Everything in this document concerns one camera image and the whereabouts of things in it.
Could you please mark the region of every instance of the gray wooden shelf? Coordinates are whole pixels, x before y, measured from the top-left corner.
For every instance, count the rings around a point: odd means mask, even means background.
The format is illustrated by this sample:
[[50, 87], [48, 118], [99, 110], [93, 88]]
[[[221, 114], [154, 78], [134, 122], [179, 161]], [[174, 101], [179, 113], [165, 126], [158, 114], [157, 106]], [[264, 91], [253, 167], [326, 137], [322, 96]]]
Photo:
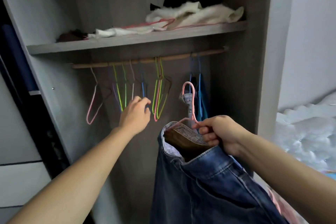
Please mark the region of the gray wooden shelf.
[[224, 23], [224, 24], [183, 28], [161, 32], [151, 32], [144, 35], [125, 35], [125, 36], [115, 36], [109, 38], [90, 39], [90, 40], [72, 41], [63, 43], [28, 45], [27, 49], [29, 51], [29, 54], [31, 55], [43, 54], [43, 53], [67, 52], [75, 50], [87, 50], [103, 47], [181, 39], [181, 38], [204, 36], [204, 35], [222, 34], [235, 31], [244, 31], [246, 29], [246, 26], [247, 26], [246, 21], [240, 21], [234, 23]]

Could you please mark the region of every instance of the person's right arm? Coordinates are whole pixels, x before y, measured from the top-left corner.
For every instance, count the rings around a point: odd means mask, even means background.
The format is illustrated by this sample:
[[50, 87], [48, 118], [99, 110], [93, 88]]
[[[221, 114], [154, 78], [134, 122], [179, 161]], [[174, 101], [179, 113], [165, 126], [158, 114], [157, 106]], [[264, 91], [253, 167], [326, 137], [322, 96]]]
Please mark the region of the person's right arm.
[[254, 135], [229, 116], [194, 125], [208, 145], [241, 158], [310, 224], [336, 223], [336, 181], [306, 166], [270, 141]]

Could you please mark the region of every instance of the wardrobe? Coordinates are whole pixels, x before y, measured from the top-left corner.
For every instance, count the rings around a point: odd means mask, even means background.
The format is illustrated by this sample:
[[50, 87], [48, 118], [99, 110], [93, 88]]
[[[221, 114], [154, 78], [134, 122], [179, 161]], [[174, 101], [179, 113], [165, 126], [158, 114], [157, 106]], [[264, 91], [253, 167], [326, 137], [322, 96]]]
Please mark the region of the wardrobe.
[[[224, 1], [233, 9], [243, 6], [244, 19], [231, 25], [56, 43], [60, 34], [76, 28], [91, 33], [96, 28], [143, 23], [150, 3], [162, 5], [163, 0], [4, 0], [70, 162], [107, 136], [118, 125], [120, 116], [111, 95], [112, 68], [94, 68], [99, 86], [93, 113], [102, 101], [103, 108], [91, 125], [86, 123], [96, 82], [90, 69], [74, 69], [73, 64], [125, 61], [130, 77], [130, 59], [223, 48], [223, 53], [200, 57], [210, 115], [229, 115], [253, 133], [260, 132], [261, 123], [270, 124], [272, 130], [279, 83], [272, 85], [267, 78], [276, 76], [274, 71], [279, 69], [272, 68], [270, 62], [264, 67], [267, 56], [274, 55], [266, 51], [270, 0]], [[152, 119], [120, 156], [92, 209], [97, 224], [148, 222], [158, 134], [170, 121], [187, 116], [179, 94], [189, 74], [199, 71], [197, 58], [163, 61], [162, 65], [172, 80], [162, 116], [157, 122]], [[140, 67], [135, 64], [133, 69], [139, 78]], [[143, 71], [148, 98], [153, 99], [155, 63], [144, 64]], [[116, 67], [116, 73], [122, 78], [121, 66]], [[134, 94], [141, 95], [138, 86]]]

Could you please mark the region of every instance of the closet rod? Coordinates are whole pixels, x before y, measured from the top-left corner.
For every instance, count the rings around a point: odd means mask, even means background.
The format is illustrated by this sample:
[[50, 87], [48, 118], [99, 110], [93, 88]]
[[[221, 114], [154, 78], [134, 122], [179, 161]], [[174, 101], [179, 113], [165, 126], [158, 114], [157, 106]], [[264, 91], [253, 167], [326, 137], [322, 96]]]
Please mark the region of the closet rod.
[[[179, 60], [179, 59], [187, 59], [190, 56], [192, 57], [197, 57], [197, 56], [208, 56], [212, 54], [218, 54], [218, 53], [223, 53], [228, 50], [227, 46], [224, 46], [222, 49], [218, 50], [208, 50], [204, 52], [191, 52], [191, 53], [186, 53], [186, 54], [178, 54], [178, 55], [170, 55], [170, 56], [164, 56], [161, 57], [162, 61], [168, 61], [168, 60]], [[155, 58], [146, 58], [146, 59], [132, 59], [131, 63], [132, 64], [137, 64], [137, 63], [142, 63], [142, 64], [148, 64], [148, 63], [154, 63]], [[74, 69], [80, 69], [80, 68], [94, 68], [94, 67], [108, 67], [108, 66], [121, 66], [122, 64], [129, 64], [129, 60], [125, 61], [119, 61], [119, 62], [101, 62], [101, 63], [92, 63], [92, 64], [73, 64], [72, 68]]]

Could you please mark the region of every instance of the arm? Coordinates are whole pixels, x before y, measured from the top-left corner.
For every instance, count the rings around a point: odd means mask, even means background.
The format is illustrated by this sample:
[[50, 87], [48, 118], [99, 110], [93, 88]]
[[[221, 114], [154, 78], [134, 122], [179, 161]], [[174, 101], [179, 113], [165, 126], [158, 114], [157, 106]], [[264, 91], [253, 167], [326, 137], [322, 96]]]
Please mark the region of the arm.
[[135, 97], [121, 114], [119, 127], [53, 179], [8, 224], [83, 223], [121, 152], [147, 126], [150, 111], [145, 106], [150, 103]]
[[195, 125], [208, 145], [245, 161], [309, 223], [335, 223], [336, 181], [315, 171], [270, 141], [254, 135], [228, 116]]

